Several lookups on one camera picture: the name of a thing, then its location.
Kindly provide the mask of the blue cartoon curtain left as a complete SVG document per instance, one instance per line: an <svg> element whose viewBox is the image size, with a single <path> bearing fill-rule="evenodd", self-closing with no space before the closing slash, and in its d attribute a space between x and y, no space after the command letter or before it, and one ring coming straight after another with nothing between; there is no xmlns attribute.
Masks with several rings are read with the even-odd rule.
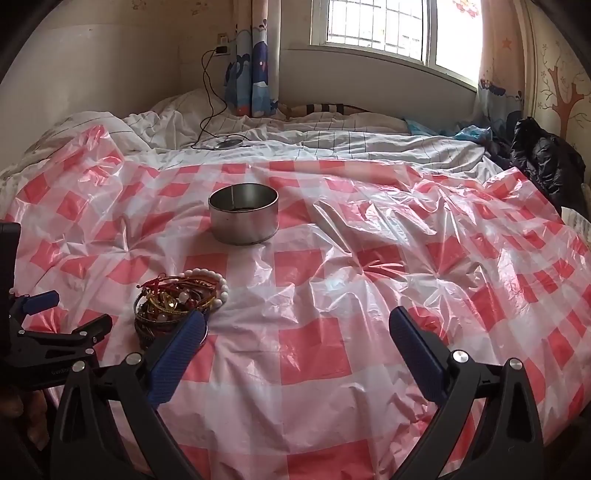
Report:
<svg viewBox="0 0 591 480"><path fill-rule="evenodd" d="M235 32L224 100L238 116L276 114L280 90L280 1L238 0L232 3Z"/></svg>

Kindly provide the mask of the white striped bed quilt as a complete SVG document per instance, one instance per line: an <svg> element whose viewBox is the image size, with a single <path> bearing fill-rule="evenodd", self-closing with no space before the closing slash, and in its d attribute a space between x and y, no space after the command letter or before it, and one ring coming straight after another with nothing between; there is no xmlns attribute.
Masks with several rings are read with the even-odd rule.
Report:
<svg viewBox="0 0 591 480"><path fill-rule="evenodd" d="M152 167L263 160L378 160L481 182L500 173L484 146L454 137L410 131L409 123L379 113L314 113L287 118L235 116L204 90L165 99L150 110L118 118L109 112L73 114L46 131L16 163L1 172L2 184L22 184L78 134L102 126L123 156ZM216 150L219 140L242 137L239 147Z"/></svg>

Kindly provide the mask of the round silver metal tin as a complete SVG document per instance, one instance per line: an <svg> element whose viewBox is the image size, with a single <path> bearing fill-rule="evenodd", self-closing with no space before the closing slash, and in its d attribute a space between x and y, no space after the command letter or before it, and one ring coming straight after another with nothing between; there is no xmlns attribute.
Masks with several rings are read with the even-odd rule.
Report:
<svg viewBox="0 0 591 480"><path fill-rule="evenodd" d="M224 244L259 244L272 238L280 227L280 195L267 185L223 187L209 196L208 208L212 235Z"/></svg>

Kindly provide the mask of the blue plastic bag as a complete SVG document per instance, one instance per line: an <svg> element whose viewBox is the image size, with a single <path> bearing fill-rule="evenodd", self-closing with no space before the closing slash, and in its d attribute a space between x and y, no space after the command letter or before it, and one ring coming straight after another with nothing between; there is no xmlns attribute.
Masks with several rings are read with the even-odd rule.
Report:
<svg viewBox="0 0 591 480"><path fill-rule="evenodd" d="M469 125L456 133L454 139L487 146L493 140L493 132L490 127L482 128L477 125Z"/></svg>

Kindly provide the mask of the striped pillow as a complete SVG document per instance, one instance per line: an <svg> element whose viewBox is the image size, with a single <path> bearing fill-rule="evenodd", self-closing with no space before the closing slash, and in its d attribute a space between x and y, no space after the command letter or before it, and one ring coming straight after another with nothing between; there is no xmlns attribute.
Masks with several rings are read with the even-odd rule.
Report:
<svg viewBox="0 0 591 480"><path fill-rule="evenodd" d="M358 113L367 113L367 110L346 104L307 104L298 106L287 106L280 104L279 110L287 118L304 117L314 113L337 113L341 115L353 115Z"/></svg>

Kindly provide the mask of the pink cartoon curtain right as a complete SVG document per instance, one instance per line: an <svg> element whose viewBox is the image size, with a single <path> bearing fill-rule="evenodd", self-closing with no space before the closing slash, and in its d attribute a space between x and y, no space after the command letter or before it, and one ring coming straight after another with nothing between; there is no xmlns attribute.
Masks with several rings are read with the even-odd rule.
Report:
<svg viewBox="0 0 591 480"><path fill-rule="evenodd" d="M525 67L515 1L482 1L483 47L475 119L511 142L523 118Z"/></svg>

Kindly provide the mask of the window with white frame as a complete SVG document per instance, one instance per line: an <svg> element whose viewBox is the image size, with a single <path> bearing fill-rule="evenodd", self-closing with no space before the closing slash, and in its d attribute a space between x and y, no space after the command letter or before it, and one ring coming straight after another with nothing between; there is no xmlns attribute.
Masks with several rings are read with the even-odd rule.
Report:
<svg viewBox="0 0 591 480"><path fill-rule="evenodd" d="M321 0L311 43L402 58L475 86L483 50L480 1Z"/></svg>

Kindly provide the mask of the black puffer jacket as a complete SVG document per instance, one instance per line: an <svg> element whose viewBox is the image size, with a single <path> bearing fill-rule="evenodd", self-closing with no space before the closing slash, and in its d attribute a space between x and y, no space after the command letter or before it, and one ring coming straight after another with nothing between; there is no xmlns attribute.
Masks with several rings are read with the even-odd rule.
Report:
<svg viewBox="0 0 591 480"><path fill-rule="evenodd" d="M516 115L510 115L514 126L511 143L496 133L484 140L492 160L503 170L518 168L559 214L569 208L589 220L582 187L586 165L581 155L564 139L544 130L534 118L517 121Z"/></svg>

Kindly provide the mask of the small dark device on bed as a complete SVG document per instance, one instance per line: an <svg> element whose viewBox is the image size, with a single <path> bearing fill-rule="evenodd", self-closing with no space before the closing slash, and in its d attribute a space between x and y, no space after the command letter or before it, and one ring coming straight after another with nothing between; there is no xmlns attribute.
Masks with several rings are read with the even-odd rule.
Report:
<svg viewBox="0 0 591 480"><path fill-rule="evenodd" d="M216 150L228 150L228 149L239 147L240 145L242 145L242 143L243 143L242 137L228 138L228 139L224 139L224 140L219 140L217 142L217 144L214 146L214 148Z"/></svg>

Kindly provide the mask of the red white checkered plastic sheet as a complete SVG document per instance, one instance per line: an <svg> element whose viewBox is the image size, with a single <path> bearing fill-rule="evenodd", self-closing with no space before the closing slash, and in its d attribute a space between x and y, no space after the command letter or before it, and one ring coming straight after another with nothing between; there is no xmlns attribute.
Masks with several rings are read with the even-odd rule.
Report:
<svg viewBox="0 0 591 480"><path fill-rule="evenodd" d="M212 235L209 196L240 183L279 192L269 240ZM141 284L193 269L226 280L160 408L207 479L393 474L435 414L390 337L398 306L479 362L519 358L546 440L590 400L590 252L517 170L485 182L368 160L156 170L98 126L2 184L1 215L23 227L17 290L60 295L27 326L68 332L108 314L106 364L137 346Z"/></svg>

